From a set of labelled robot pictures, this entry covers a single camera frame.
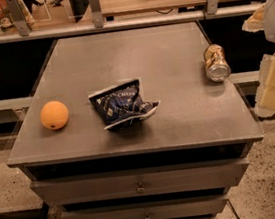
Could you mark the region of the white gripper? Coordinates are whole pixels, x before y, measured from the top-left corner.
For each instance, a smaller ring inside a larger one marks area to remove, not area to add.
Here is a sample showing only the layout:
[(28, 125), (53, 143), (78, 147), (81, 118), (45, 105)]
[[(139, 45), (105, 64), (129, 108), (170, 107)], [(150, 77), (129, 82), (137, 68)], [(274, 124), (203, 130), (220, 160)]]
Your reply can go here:
[[(275, 43), (275, 0), (266, 0), (254, 14), (242, 24), (245, 32), (265, 32), (266, 40)], [(254, 110), (257, 116), (268, 118), (275, 114), (275, 53), (263, 56), (259, 68), (259, 86)]]

